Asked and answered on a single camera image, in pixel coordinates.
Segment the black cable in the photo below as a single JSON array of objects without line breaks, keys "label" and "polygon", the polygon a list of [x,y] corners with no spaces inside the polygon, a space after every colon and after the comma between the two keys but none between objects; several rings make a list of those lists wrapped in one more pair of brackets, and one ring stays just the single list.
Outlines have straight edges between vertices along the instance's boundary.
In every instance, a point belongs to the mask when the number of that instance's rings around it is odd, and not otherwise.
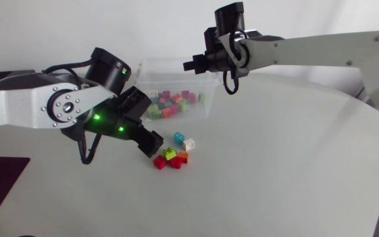
[{"label": "black cable", "polygon": [[95,139],[93,140],[93,144],[91,145],[91,149],[89,150],[89,155],[86,157],[86,150],[87,150],[87,144],[86,144],[86,136],[83,136],[80,140],[77,141],[78,144],[78,151],[80,152],[80,157],[82,158],[82,163],[85,165],[88,165],[93,160],[97,146],[99,145],[100,139],[102,135],[96,134]]},{"label": "black cable", "polygon": [[223,85],[224,85],[224,89],[226,90],[226,92],[228,92],[229,95],[233,95],[233,94],[235,94],[238,91],[238,88],[240,86],[240,81],[239,81],[238,78],[233,79],[234,80],[235,88],[232,91],[228,87],[228,82],[226,81],[227,77],[228,77],[228,71],[224,71],[223,72]]},{"label": "black cable", "polygon": [[244,37],[245,37],[245,39],[247,39],[248,38],[248,35],[247,35],[247,33],[245,33],[245,31],[243,31],[242,29],[240,29],[240,28],[238,28],[237,30],[236,30],[236,32],[239,32],[239,33],[241,33]]},{"label": "black cable", "polygon": [[362,94],[362,92],[365,90],[365,87],[362,87],[362,89],[359,91],[359,93],[356,95],[356,99]]},{"label": "black cable", "polygon": [[234,54],[234,57],[237,60],[241,60],[241,54],[236,51],[235,41],[234,41],[235,40],[235,33],[238,30],[239,18],[240,18],[240,14],[238,13],[235,16],[235,19],[234,19],[234,25],[232,27],[233,30],[229,33],[229,47],[230,47],[230,51]]},{"label": "black cable", "polygon": [[78,89],[80,89],[80,86],[82,85],[82,81],[80,80],[76,72],[72,70],[71,68],[66,68],[65,70],[69,71],[73,75],[73,77],[76,79]]},{"label": "black cable", "polygon": [[89,66],[94,62],[95,62],[95,59],[90,59],[82,63],[68,63],[64,65],[55,65],[55,66],[50,66],[49,68],[46,68],[46,70],[44,70],[43,72],[49,74],[51,72],[55,72],[56,70],[60,70],[60,69],[66,70],[68,68],[78,68],[78,67]]}]

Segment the white table surface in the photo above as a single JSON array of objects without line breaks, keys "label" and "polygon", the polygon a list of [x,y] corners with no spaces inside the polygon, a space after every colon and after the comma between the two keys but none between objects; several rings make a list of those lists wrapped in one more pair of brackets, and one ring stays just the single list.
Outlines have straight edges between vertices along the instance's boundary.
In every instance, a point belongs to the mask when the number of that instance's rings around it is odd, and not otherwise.
[{"label": "white table surface", "polygon": [[82,165],[58,130],[0,127],[0,156],[31,158],[0,206],[0,236],[372,236],[379,112],[310,82],[240,84],[217,87],[207,119],[145,123],[163,148],[176,131],[195,140],[180,170],[108,137]]}]

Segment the lego brick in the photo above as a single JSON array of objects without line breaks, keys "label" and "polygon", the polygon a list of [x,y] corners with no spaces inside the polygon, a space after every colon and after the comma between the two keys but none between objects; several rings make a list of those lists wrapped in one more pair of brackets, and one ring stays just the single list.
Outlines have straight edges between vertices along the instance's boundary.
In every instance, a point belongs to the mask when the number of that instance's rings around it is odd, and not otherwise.
[{"label": "lego brick", "polygon": [[181,160],[182,160],[182,162],[184,164],[188,164],[188,153],[186,153],[186,152],[179,152],[176,157],[181,158]]},{"label": "lego brick", "polygon": [[170,100],[170,91],[164,91],[164,92],[163,92],[163,97],[164,97],[167,101],[169,101],[169,100]]},{"label": "lego brick", "polygon": [[185,104],[185,101],[181,101],[181,102],[179,102],[178,106],[179,106],[179,110],[180,110],[181,112],[185,112],[185,111],[188,110],[188,105]]},{"label": "lego brick", "polygon": [[169,108],[172,111],[173,115],[176,114],[177,112],[179,112],[179,106],[177,104],[171,105]]},{"label": "lego brick", "polygon": [[176,94],[176,95],[173,95],[173,96],[171,97],[171,100],[172,100],[173,102],[175,102],[175,103],[179,103],[179,102],[182,101],[182,97],[181,97],[181,95]]},{"label": "lego brick", "polygon": [[172,168],[181,169],[182,167],[182,159],[179,157],[175,157],[169,161],[169,164]]},{"label": "lego brick", "polygon": [[150,113],[152,119],[162,119],[163,118],[163,113],[162,111],[155,111]]},{"label": "lego brick", "polygon": [[162,115],[164,119],[167,119],[172,115],[172,110],[169,108],[162,109]]},{"label": "lego brick", "polygon": [[192,138],[186,139],[184,141],[184,144],[182,144],[182,147],[184,148],[185,151],[189,151],[195,147],[195,142]]},{"label": "lego brick", "polygon": [[153,164],[161,170],[168,164],[168,161],[160,155],[153,160]]},{"label": "lego brick", "polygon": [[189,93],[188,99],[190,103],[197,103],[197,97],[195,96],[194,93]]},{"label": "lego brick", "polygon": [[152,112],[155,112],[155,111],[158,111],[158,110],[159,110],[159,106],[157,104],[151,104],[147,108],[147,111],[149,111],[149,113],[152,113]]},{"label": "lego brick", "polygon": [[200,93],[200,94],[198,95],[198,102],[204,104],[205,101],[206,101],[206,96],[205,96],[205,94],[204,94],[204,93]]},{"label": "lego brick", "polygon": [[149,90],[149,98],[157,98],[158,93],[157,90]]},{"label": "lego brick", "polygon": [[189,96],[190,96],[190,91],[182,91],[182,98],[188,99]]},{"label": "lego brick", "polygon": [[166,158],[167,161],[169,161],[170,159],[176,157],[176,151],[169,147],[168,149],[163,150],[163,156]]},{"label": "lego brick", "polygon": [[167,107],[169,107],[169,106],[171,106],[172,105],[172,102],[164,102],[163,103],[163,107],[164,108],[167,108]]},{"label": "lego brick", "polygon": [[174,134],[174,141],[178,145],[184,144],[184,140],[185,140],[185,137],[181,133],[177,132],[177,133]]}]

